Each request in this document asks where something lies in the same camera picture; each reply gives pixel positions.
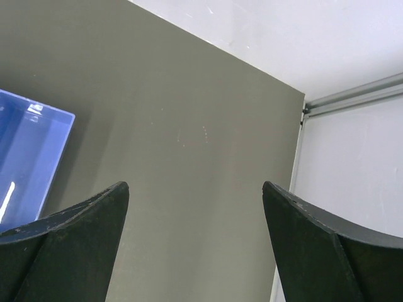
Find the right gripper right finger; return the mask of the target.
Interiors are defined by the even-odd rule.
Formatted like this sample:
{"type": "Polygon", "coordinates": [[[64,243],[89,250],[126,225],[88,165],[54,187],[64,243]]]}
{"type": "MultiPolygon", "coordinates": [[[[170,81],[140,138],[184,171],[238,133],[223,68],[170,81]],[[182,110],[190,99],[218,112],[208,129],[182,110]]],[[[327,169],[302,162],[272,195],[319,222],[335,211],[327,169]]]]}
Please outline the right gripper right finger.
{"type": "Polygon", "coordinates": [[[263,205],[286,301],[402,301],[402,238],[263,184],[263,205]]]}

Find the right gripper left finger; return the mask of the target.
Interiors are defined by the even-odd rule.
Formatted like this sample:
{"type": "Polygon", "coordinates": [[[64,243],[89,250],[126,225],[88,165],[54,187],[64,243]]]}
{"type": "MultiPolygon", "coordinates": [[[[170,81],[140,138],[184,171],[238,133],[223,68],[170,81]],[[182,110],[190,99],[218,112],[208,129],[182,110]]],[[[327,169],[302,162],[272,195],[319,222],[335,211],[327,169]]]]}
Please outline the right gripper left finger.
{"type": "Polygon", "coordinates": [[[105,301],[129,203],[118,182],[1,233],[1,301],[105,301]]]}

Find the purple plastic bin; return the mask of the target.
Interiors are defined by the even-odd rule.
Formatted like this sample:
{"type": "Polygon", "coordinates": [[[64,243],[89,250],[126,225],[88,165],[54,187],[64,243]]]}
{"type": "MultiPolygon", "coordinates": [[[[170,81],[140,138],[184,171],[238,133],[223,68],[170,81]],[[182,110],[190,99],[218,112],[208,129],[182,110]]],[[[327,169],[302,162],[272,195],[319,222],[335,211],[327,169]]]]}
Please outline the purple plastic bin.
{"type": "Polygon", "coordinates": [[[1,231],[39,218],[75,115],[1,91],[1,231]]]}

